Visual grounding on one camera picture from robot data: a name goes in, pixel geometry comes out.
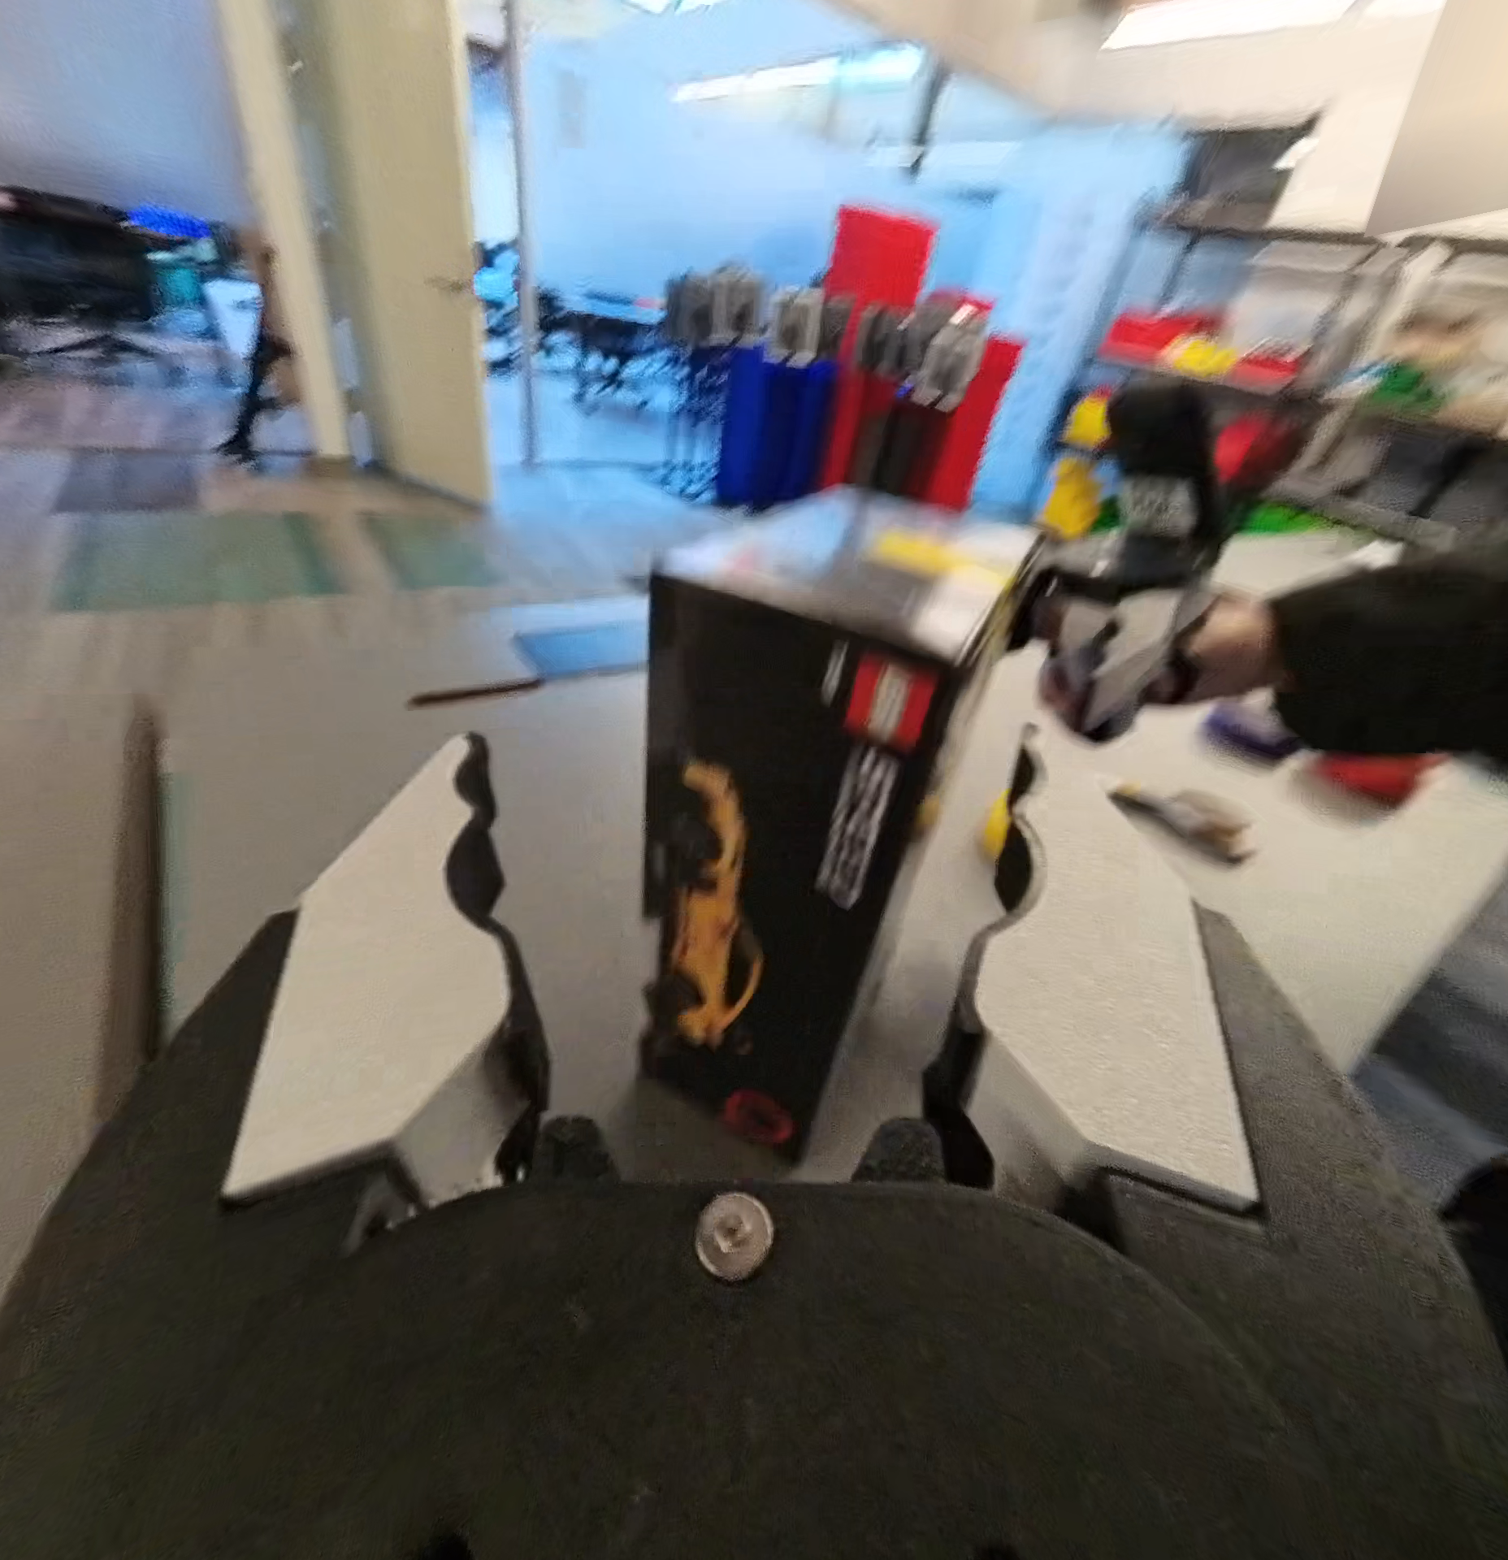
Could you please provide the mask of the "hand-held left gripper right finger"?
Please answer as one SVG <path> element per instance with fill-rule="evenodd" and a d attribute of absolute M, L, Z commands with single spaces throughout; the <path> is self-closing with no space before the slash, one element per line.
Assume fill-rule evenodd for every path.
<path fill-rule="evenodd" d="M 1197 906 L 1084 768 L 1019 730 L 924 1120 L 949 1183 L 1057 1204 L 1119 1174 L 1227 1213 L 1259 1186 Z"/>

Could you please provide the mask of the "green and yellow bins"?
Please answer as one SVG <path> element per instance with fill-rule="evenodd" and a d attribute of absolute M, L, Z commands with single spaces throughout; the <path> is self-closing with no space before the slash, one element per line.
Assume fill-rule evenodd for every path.
<path fill-rule="evenodd" d="M 1329 373 L 1313 342 L 1216 341 L 1207 314 L 1119 314 L 1055 421 L 1048 493 L 1114 522 L 1109 402 L 1132 382 L 1197 384 L 1211 463 L 1242 531 L 1347 529 L 1417 549 L 1508 536 L 1508 362 L 1478 350 L 1466 312 L 1417 306 L 1373 355 Z"/>

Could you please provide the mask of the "purple tape roll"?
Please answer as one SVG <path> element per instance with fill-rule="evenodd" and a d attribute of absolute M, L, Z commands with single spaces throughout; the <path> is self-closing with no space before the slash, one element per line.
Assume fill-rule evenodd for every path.
<path fill-rule="evenodd" d="M 1202 739 L 1240 761 L 1276 768 L 1301 750 L 1267 700 L 1227 698 L 1211 705 L 1200 721 Z"/>

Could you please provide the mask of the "person's right forearm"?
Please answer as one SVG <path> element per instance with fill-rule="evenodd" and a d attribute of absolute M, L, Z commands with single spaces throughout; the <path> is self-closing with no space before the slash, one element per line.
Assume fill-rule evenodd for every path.
<path fill-rule="evenodd" d="M 1508 540 L 1335 574 L 1268 613 L 1272 705 L 1306 748 L 1508 770 Z"/>

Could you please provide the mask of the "black office chair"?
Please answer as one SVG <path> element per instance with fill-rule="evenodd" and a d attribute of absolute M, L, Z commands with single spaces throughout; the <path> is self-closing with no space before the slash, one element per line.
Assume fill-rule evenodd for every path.
<path fill-rule="evenodd" d="M 1508 1366 L 1508 1152 L 1473 1168 L 1448 1195 L 1441 1218 Z"/>

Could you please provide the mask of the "row of black sign stands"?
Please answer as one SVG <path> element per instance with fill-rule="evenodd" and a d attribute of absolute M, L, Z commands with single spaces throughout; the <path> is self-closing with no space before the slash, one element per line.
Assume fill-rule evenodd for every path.
<path fill-rule="evenodd" d="M 841 333 L 852 310 L 850 301 L 827 301 L 821 287 L 766 290 L 762 278 L 746 265 L 687 271 L 672 278 L 662 324 L 672 389 L 663 484 L 678 497 L 714 502 L 732 348 L 760 344 L 775 360 L 832 357 L 839 362 Z M 865 333 L 863 362 L 895 376 L 917 369 L 926 400 L 936 400 L 967 385 L 983 341 L 969 324 L 947 323 L 938 305 L 931 306 L 929 317 L 929 323 L 872 324 Z"/>

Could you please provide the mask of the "stack of red bins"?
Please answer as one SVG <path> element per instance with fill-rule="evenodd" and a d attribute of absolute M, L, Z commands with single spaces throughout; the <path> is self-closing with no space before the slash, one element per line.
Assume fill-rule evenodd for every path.
<path fill-rule="evenodd" d="M 841 333 L 818 486 L 854 484 L 963 511 L 972 499 L 992 425 L 1015 376 L 1023 342 L 990 332 L 990 303 L 960 289 L 926 290 L 938 226 L 874 206 L 841 206 L 821 292 L 850 301 Z M 983 341 L 961 391 L 926 400 L 917 369 L 899 376 L 863 362 L 872 324 L 969 324 Z"/>

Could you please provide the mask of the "stack of blue bins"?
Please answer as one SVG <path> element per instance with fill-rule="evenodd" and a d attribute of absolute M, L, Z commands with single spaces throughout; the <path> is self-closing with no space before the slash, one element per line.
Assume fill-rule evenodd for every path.
<path fill-rule="evenodd" d="M 730 350 L 716 504 L 760 511 L 818 490 L 838 369 L 832 357 L 796 362 L 775 360 L 760 344 Z"/>

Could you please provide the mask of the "orange tape roll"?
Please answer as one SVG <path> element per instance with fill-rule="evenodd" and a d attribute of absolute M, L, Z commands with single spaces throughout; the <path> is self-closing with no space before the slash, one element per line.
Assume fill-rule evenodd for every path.
<path fill-rule="evenodd" d="M 1364 806 L 1405 806 L 1446 764 L 1444 753 L 1317 753 L 1308 770 L 1331 793 Z"/>

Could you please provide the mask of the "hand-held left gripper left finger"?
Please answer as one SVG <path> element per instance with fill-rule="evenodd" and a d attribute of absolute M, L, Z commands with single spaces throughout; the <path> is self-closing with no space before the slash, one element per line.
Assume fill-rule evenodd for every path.
<path fill-rule="evenodd" d="M 531 1172 L 549 1048 L 497 917 L 488 743 L 443 743 L 295 901 L 220 1197 L 382 1170 L 432 1208 Z"/>

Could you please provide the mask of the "black flat device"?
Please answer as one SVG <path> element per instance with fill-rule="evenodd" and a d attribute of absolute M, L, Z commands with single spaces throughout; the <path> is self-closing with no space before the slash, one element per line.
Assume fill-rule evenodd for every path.
<path fill-rule="evenodd" d="M 581 626 L 525 628 L 511 635 L 513 651 L 543 682 L 638 673 L 647 662 L 642 617 Z"/>

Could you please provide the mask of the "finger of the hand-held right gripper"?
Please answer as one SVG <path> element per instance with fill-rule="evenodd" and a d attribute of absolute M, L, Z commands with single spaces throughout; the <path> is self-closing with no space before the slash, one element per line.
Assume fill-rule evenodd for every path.
<path fill-rule="evenodd" d="M 1173 594 L 1067 595 L 1044 635 L 1040 698 L 1080 739 L 1114 739 L 1130 728 L 1173 640 Z"/>

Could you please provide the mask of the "yellow tape strip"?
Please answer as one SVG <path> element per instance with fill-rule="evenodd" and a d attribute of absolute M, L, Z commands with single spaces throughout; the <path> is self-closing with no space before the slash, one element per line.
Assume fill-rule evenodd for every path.
<path fill-rule="evenodd" d="M 960 545 L 956 533 L 886 527 L 875 531 L 863 549 L 863 556 L 877 565 L 920 578 L 965 576 L 990 583 L 992 590 L 1003 590 L 1017 570 L 1017 561 L 983 556 L 976 549 Z"/>

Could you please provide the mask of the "orange sports car lego box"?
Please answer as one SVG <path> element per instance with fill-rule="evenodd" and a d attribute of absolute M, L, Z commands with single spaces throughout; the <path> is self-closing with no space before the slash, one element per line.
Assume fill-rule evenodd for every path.
<path fill-rule="evenodd" d="M 886 527 L 1017 570 L 902 574 L 863 556 Z M 890 964 L 1031 542 L 841 486 L 651 569 L 642 1073 L 789 1163 Z"/>

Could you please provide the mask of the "person's right hand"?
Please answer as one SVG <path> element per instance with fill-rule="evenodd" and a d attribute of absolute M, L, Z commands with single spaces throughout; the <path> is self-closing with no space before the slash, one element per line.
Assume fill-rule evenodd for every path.
<path fill-rule="evenodd" d="M 1283 669 L 1274 628 L 1265 599 L 1215 595 L 1173 651 L 1164 701 L 1197 705 L 1276 687 Z"/>

